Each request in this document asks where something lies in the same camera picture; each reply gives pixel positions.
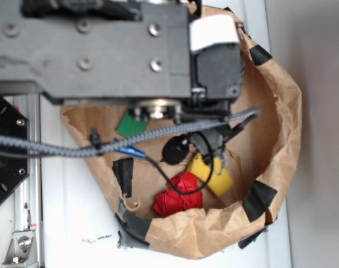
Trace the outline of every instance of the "yellow block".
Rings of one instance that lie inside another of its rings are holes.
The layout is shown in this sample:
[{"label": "yellow block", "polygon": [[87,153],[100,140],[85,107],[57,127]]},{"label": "yellow block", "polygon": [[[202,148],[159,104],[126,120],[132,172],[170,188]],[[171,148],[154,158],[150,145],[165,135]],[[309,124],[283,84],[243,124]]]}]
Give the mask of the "yellow block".
[{"label": "yellow block", "polygon": [[[202,154],[196,154],[187,167],[187,171],[195,175],[201,182],[208,180],[210,166],[203,161]],[[214,170],[208,183],[208,189],[217,197],[222,196],[234,184],[232,178],[222,165],[220,157],[214,158]]]}]

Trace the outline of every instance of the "green block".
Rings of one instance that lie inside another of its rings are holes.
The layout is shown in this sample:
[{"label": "green block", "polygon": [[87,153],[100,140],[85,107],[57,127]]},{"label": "green block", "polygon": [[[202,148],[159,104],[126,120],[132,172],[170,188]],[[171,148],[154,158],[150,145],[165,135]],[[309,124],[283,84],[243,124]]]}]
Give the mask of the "green block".
[{"label": "green block", "polygon": [[120,125],[117,127],[116,132],[125,138],[140,134],[144,132],[149,121],[134,121],[130,113],[125,113]]}]

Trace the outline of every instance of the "crumpled paper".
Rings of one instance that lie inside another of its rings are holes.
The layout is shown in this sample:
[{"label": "crumpled paper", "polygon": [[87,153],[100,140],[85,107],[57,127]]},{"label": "crumpled paper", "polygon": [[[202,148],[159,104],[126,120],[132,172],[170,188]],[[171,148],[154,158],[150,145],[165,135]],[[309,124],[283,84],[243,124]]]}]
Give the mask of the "crumpled paper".
[{"label": "crumpled paper", "polygon": [[[189,5],[188,8],[193,12],[196,6]],[[118,213],[119,204],[123,202],[133,214],[153,218],[146,235],[149,249],[189,259],[200,259],[223,250],[277,219],[297,167],[301,142],[302,96],[297,84],[275,59],[259,66],[253,63],[250,49],[257,44],[244,33],[241,28],[244,23],[232,12],[203,7],[203,17],[215,14],[234,17],[246,64],[242,93],[232,105],[232,112],[253,106],[262,110],[258,119],[226,145],[233,187],[219,199],[208,190],[203,191],[203,209],[189,209],[158,218],[153,210],[154,200],[157,194],[166,191],[166,185],[153,166],[135,160],[132,197],[125,198],[112,171],[112,161],[123,155],[112,153],[86,160],[114,213]],[[88,146],[92,127],[98,128],[104,142],[121,138],[115,129],[125,111],[126,107],[64,108],[61,118],[78,145]],[[170,121],[151,121],[147,130],[171,124]],[[159,160],[161,150],[170,138],[137,147]],[[160,165],[172,177],[185,170],[192,156],[176,166]],[[250,222],[242,199],[248,195],[255,180],[278,193],[267,212]]]}]

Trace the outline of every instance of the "brown paper bag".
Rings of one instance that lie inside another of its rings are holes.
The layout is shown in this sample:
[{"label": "brown paper bag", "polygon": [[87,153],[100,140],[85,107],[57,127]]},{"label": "brown paper bag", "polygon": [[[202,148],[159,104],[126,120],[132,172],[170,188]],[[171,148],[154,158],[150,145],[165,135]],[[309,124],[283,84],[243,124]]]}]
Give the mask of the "brown paper bag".
[{"label": "brown paper bag", "polygon": [[[195,6],[188,7],[192,12],[195,10]],[[124,156],[111,153],[87,159],[95,180],[122,225],[125,240],[132,240],[135,246],[190,259],[209,256],[276,220],[296,170],[302,128],[301,92],[290,75],[244,33],[244,23],[232,12],[203,7],[202,13],[203,16],[228,14],[236,22],[246,69],[242,94],[232,106],[232,112],[250,107],[262,110],[261,117],[226,146],[234,186],[219,199],[205,190],[203,209],[161,218],[152,208],[155,196],[164,192],[166,186],[153,166],[144,160],[134,160],[132,197],[126,198],[112,171],[113,161]],[[121,138],[115,129],[125,110],[126,107],[64,108],[61,118],[78,145],[88,146],[92,127],[98,129],[104,142]],[[172,124],[151,121],[146,130]],[[169,138],[136,147],[159,160]],[[160,165],[171,177],[183,171],[191,157],[177,166]],[[260,191],[264,199],[271,196],[271,200],[268,208],[257,214],[251,205],[255,205],[252,200],[260,196]]]}]

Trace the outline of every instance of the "screw hole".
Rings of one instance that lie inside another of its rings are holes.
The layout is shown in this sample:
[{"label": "screw hole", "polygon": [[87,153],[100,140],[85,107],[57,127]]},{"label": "screw hole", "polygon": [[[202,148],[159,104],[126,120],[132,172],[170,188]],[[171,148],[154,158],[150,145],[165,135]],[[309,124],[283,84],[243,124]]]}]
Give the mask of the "screw hole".
[{"label": "screw hole", "polygon": [[0,190],[5,193],[8,192],[8,188],[4,183],[0,183]]},{"label": "screw hole", "polygon": [[0,114],[4,114],[7,110],[7,106],[3,106],[0,108]]}]

